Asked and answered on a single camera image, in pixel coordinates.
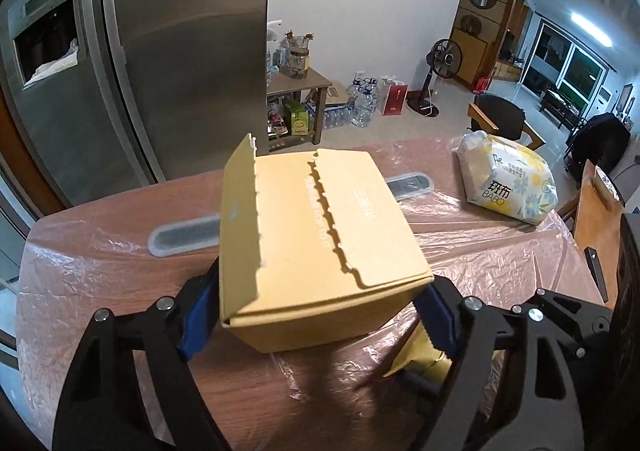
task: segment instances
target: wooden chair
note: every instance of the wooden chair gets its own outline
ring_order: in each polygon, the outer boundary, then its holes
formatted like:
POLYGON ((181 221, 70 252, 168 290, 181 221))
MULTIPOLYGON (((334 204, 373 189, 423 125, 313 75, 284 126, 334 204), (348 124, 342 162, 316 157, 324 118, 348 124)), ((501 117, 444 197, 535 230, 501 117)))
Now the wooden chair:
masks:
POLYGON ((471 130, 482 130, 488 134, 518 142, 525 132, 531 142, 530 150, 545 145, 545 140, 527 123, 524 111, 515 104, 493 94, 476 96, 475 103, 469 103, 466 114, 471 118, 471 130))

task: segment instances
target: plastic table cover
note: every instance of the plastic table cover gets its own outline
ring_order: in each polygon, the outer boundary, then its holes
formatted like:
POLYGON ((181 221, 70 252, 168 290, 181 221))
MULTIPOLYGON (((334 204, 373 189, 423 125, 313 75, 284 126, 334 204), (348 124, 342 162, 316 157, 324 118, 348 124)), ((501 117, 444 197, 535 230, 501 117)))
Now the plastic table cover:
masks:
MULTIPOLYGON (((433 271, 463 295, 506 308, 538 287, 602 304, 554 212, 534 228, 466 202, 453 152, 459 144, 415 139, 362 148, 385 177, 422 172, 433 180, 432 192, 401 201, 433 271)), ((222 178, 218 171, 132 190, 31 230, 20 269, 18 360, 36 435, 49 448, 66 371, 94 311, 142 311, 214 261, 217 248, 154 257, 147 239, 156 227, 219 213, 222 178)), ((286 214, 285 205, 274 206, 286 214)), ((189 366, 235 450, 404 450, 424 419, 415 396, 382 374, 416 322, 407 306, 362 338, 278 354, 259 354, 218 326, 189 366)), ((156 436, 171 441, 144 354, 136 362, 156 436)))

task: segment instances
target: fluorescent light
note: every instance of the fluorescent light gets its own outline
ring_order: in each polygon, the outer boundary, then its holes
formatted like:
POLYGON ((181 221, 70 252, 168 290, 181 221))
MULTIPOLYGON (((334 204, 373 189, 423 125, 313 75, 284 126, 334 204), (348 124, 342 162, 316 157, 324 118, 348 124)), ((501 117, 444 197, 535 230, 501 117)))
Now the fluorescent light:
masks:
POLYGON ((577 14, 571 15, 571 19, 578 25, 580 25, 584 30, 586 30, 589 34, 591 34, 596 40, 598 40, 601 44, 606 47, 610 47, 613 45, 611 43, 611 38, 607 36, 604 32, 602 32, 599 28, 593 25, 589 20, 587 20, 584 16, 577 14))

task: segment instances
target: standing fan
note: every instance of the standing fan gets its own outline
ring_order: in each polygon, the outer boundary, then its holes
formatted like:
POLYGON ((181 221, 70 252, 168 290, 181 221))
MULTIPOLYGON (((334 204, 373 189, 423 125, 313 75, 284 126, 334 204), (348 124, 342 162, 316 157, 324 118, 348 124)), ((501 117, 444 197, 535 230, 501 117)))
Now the standing fan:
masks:
POLYGON ((427 63, 429 64, 429 73, 422 86, 420 96, 408 98, 406 102, 409 108, 420 115, 436 117, 440 111, 431 103, 431 78, 434 72, 444 79, 449 79, 458 73, 460 65, 462 65, 460 46, 453 40, 440 40, 427 54, 427 63))

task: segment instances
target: tissue package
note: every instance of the tissue package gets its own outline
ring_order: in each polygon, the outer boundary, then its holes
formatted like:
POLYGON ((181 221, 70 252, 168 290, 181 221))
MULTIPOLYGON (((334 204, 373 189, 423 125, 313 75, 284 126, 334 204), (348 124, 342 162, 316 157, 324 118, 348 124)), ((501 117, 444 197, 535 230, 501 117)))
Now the tissue package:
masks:
POLYGON ((473 132, 458 149, 466 200, 538 225, 558 204, 546 161, 513 141, 473 132))

